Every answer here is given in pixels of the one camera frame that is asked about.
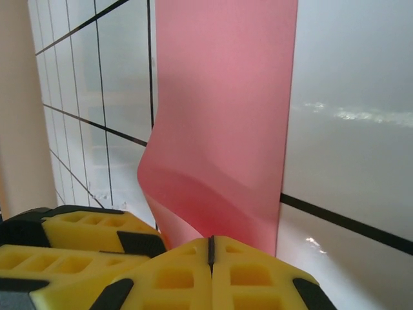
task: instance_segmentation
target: white tiled wall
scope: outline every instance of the white tiled wall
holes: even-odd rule
[[[28,1],[56,191],[154,226],[136,176],[152,130],[148,10],[120,1],[93,19],[116,2]]]
[[[338,310],[411,309],[410,255],[288,205],[277,257],[312,274]]]
[[[412,11],[411,1],[299,1],[283,184],[403,244],[413,241]],[[339,310],[412,309],[413,246],[281,209],[277,256],[313,274]]]

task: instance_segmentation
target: square hole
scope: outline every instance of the square hole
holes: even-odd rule
[[[113,258],[106,263],[106,266],[113,266],[113,265],[117,265],[123,262],[124,260],[118,260],[117,258]]]
[[[145,302],[143,310],[189,310],[189,302]]]
[[[9,270],[17,267],[23,263],[26,259],[31,257],[28,253],[5,253],[0,256],[0,269]]]
[[[279,300],[275,296],[259,296],[240,294],[234,296],[234,310],[281,310]]]
[[[120,227],[120,226],[124,226],[125,223],[126,223],[126,220],[122,218],[108,218],[103,223],[103,225],[110,226],[110,227]]]
[[[272,280],[268,269],[262,265],[235,265],[230,270],[231,285],[270,286]]]
[[[53,273],[80,273],[84,270],[93,259],[88,257],[68,257],[63,260],[56,268],[53,269]]]
[[[85,218],[82,223],[83,224],[90,224],[90,225],[97,225],[99,224],[101,221],[103,220],[103,218],[101,216],[88,216],[87,218]]]
[[[190,289],[194,287],[194,275],[188,269],[163,269],[156,278],[156,289]]]
[[[62,217],[61,220],[65,221],[65,222],[76,223],[76,222],[80,221],[82,218],[84,218],[84,216],[75,213],[75,214],[66,215],[66,216]]]
[[[25,266],[25,271],[41,272],[52,265],[59,257],[52,255],[39,255]]]

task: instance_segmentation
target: pink plastic sheet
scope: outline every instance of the pink plastic sheet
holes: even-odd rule
[[[172,247],[275,253],[296,0],[157,0],[159,108],[139,183]]]

